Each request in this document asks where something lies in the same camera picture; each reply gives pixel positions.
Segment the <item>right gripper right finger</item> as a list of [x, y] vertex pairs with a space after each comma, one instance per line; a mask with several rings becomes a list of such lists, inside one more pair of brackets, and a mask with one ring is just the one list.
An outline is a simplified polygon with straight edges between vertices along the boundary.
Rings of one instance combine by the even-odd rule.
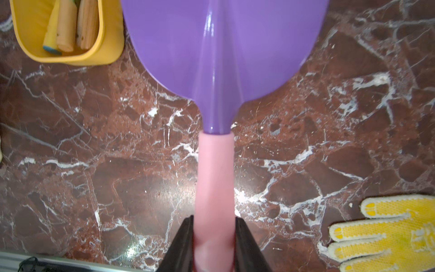
[[246, 222], [236, 217], [234, 270], [236, 272], [272, 272]]

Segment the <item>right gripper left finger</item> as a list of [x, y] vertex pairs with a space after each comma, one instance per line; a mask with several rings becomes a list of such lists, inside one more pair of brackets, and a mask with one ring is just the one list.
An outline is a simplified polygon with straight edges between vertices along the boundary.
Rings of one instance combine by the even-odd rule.
[[193, 215], [183, 220], [157, 272], [192, 272], [194, 270], [193, 223]]

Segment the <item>purple shovel pink handle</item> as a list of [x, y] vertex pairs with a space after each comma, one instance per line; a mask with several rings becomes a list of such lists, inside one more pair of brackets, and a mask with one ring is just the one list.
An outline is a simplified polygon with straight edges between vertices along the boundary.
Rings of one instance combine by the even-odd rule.
[[234, 134], [240, 107], [290, 80], [312, 51], [328, 1], [122, 1], [134, 49], [202, 115], [193, 218], [196, 272], [234, 266]]

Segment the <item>green shovel wooden handle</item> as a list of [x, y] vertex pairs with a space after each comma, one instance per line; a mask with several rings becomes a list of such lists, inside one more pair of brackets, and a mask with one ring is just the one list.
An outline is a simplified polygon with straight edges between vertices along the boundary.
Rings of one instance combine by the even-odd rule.
[[66, 53], [74, 50], [78, 7], [76, 1], [61, 0], [57, 25], [57, 46]]
[[97, 0], [81, 0], [78, 10], [76, 44], [81, 50], [89, 50], [95, 44], [99, 32], [99, 6]]

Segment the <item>large green shovel blue tip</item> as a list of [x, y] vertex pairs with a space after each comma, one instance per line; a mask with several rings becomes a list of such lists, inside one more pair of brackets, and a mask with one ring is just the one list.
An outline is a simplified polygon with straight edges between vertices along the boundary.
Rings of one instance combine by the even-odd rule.
[[60, 9], [60, 0], [56, 0], [48, 21], [43, 41], [43, 49], [55, 56], [61, 56], [62, 52], [57, 46], [57, 26]]

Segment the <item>yellow plastic storage box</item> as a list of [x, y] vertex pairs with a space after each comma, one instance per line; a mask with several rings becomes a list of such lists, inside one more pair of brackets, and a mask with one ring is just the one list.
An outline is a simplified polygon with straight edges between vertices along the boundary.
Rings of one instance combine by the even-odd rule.
[[36, 62], [73, 66], [106, 65], [116, 61], [124, 44], [120, 1], [99, 1], [99, 34], [93, 47], [56, 56], [43, 49], [43, 40], [55, 1], [10, 1], [15, 36], [24, 53]]

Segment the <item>yellow dotted work glove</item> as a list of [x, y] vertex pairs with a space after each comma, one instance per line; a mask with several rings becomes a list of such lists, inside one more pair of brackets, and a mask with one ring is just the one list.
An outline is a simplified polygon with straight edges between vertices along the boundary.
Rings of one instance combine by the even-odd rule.
[[435, 198], [366, 198], [363, 220], [329, 228], [329, 257], [342, 272], [426, 272], [435, 267]]

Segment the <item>aluminium front rail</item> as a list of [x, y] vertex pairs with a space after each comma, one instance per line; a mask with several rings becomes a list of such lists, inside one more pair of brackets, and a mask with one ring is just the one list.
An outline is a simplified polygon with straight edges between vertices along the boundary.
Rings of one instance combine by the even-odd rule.
[[2, 272], [140, 272], [137, 269], [67, 258], [1, 251]]

